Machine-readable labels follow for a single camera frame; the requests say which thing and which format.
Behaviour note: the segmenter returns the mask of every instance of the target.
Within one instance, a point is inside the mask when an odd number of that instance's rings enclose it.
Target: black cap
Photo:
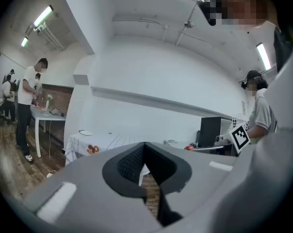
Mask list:
[[[258,71],[256,71],[256,70],[252,70],[252,71],[249,71],[248,72],[248,75],[247,75],[247,80],[249,80],[249,79],[252,79],[252,78],[254,78],[254,77],[262,77],[262,74],[260,74]]]

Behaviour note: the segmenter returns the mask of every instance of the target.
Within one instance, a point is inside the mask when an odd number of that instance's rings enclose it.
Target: fluorescent light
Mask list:
[[[21,43],[21,46],[24,47],[27,42],[28,42],[28,39],[25,37]]]
[[[37,27],[39,26],[40,22],[42,22],[44,20],[45,17],[47,17],[47,15],[53,11],[53,7],[50,5],[49,7],[47,7],[42,13],[41,15],[39,15],[39,17],[34,21],[34,25]]]
[[[269,70],[271,68],[271,64],[269,63],[268,56],[267,56],[267,53],[266,53],[266,50],[265,50],[263,43],[258,44],[257,49],[259,50],[259,53],[261,55],[261,58],[263,60],[264,65],[265,65],[265,69]]]

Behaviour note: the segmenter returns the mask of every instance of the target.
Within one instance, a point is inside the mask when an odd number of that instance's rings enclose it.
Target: white tablecloth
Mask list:
[[[65,165],[70,164],[74,160],[81,158],[83,156],[91,155],[87,151],[89,145],[98,146],[99,153],[112,150],[114,148],[142,142],[143,140],[139,137],[132,135],[125,135],[121,133],[112,133],[112,132],[96,132],[91,136],[86,136],[81,133],[73,134],[70,136],[69,141],[67,143],[67,147],[65,149]],[[149,173],[149,170],[146,165],[142,168],[141,175],[146,175]]]

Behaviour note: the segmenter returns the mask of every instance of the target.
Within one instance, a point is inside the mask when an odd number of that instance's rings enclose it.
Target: person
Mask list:
[[[270,132],[275,132],[277,121],[264,97],[268,84],[258,71],[249,71],[246,78],[247,91],[255,97],[253,111],[249,117],[247,134],[251,143],[257,143]]]
[[[39,96],[35,99],[36,100],[36,104],[38,104],[39,98],[40,98],[40,96],[42,94],[42,84],[40,82],[40,78],[41,78],[41,74],[40,73],[37,73],[35,75],[35,81],[34,81],[34,89],[39,92]],[[30,122],[31,122],[31,112],[29,113],[29,116],[28,116],[27,128],[30,127]]]
[[[11,120],[13,123],[17,123],[17,120],[15,120],[15,92],[17,91],[16,89],[16,84],[15,83],[11,83],[11,91],[10,94],[11,96],[9,96],[6,101],[5,101],[5,117],[8,118],[9,116],[9,112],[11,114]]]
[[[3,78],[3,82],[2,82],[2,83],[4,83],[4,82],[7,81],[7,76],[8,76],[8,75],[11,75],[11,80],[14,80],[14,79],[12,79],[13,74],[15,74],[14,69],[12,69],[7,75],[4,76],[4,78]]]
[[[23,78],[20,81],[18,88],[18,123],[16,127],[16,147],[21,148],[21,151],[27,162],[33,163],[33,158],[29,152],[29,146],[26,139],[27,122],[30,113],[30,106],[35,97],[39,96],[39,91],[34,89],[35,85],[35,72],[41,72],[48,68],[48,61],[42,58],[32,67],[25,70]]]
[[[275,26],[274,48],[279,72],[293,51],[293,31],[288,24],[289,10],[284,0],[198,0],[197,4],[210,25],[216,21],[211,14],[221,14],[222,19],[234,19],[244,29],[260,27],[264,22]]]

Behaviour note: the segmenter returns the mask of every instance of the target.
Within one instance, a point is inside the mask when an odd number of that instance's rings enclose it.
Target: cable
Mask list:
[[[51,172],[53,173],[53,172],[56,172],[56,171],[52,169],[51,162],[50,162],[50,125],[51,125],[51,121],[49,123],[49,165],[50,165]]]

